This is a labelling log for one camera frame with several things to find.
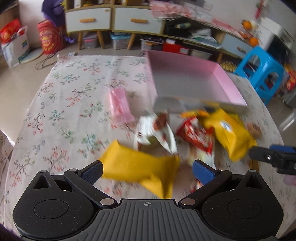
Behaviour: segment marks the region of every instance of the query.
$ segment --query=white shopping bag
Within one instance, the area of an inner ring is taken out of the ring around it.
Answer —
[[[1,45],[3,56],[9,68],[13,68],[14,66],[20,64],[20,62],[28,55],[30,51],[27,39],[27,29],[27,26],[22,27],[17,32],[17,37],[14,40]]]

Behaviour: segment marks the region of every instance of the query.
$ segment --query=wooden drawer handle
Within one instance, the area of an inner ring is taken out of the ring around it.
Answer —
[[[79,22],[81,22],[81,23],[92,23],[95,20],[96,20],[95,18],[85,18],[85,19],[80,19]]]
[[[238,47],[238,46],[237,46],[237,50],[238,50],[239,52],[242,52],[242,53],[244,53],[244,54],[246,54],[246,53],[247,53],[247,51],[246,51],[246,50],[244,50],[244,49],[242,49],[242,48],[240,48],[240,47]]]
[[[148,23],[148,20],[146,20],[146,19],[131,18],[131,22],[133,22],[133,23]]]

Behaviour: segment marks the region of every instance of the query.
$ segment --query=tiled floor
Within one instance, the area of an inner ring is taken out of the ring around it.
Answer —
[[[70,52],[78,52],[79,55],[126,55],[138,56],[138,50],[114,50],[112,46],[106,46],[105,50],[77,51],[77,45],[72,45],[60,51],[60,55],[68,55]],[[42,70],[35,69],[36,63],[45,59],[41,56],[37,60],[8,69],[0,63],[0,130],[2,130],[12,142],[22,127],[23,119],[35,96],[36,91],[53,67],[48,66]],[[47,64],[56,61],[56,58],[48,60]],[[296,123],[294,123],[293,110],[283,104],[279,99],[273,99],[268,104],[268,110],[282,134],[284,143],[296,145]]]

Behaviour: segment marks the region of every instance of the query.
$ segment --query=chair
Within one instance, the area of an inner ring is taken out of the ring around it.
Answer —
[[[260,61],[256,70],[249,64],[254,59],[253,57],[258,57],[256,62]],[[261,47],[257,46],[246,55],[234,73],[247,78],[266,105],[281,85],[284,68]],[[271,82],[267,82],[269,76],[275,78],[272,86]]]

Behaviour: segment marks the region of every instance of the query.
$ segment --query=yellow bumpy object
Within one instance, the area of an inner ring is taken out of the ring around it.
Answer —
[[[99,160],[103,163],[103,177],[138,182],[159,198],[172,197],[179,157],[154,157],[115,140]]]
[[[232,161],[239,161],[252,146],[257,145],[238,115],[230,116],[224,110],[218,109],[209,117],[201,119],[201,124],[205,128],[214,127],[216,139],[227,150]]]

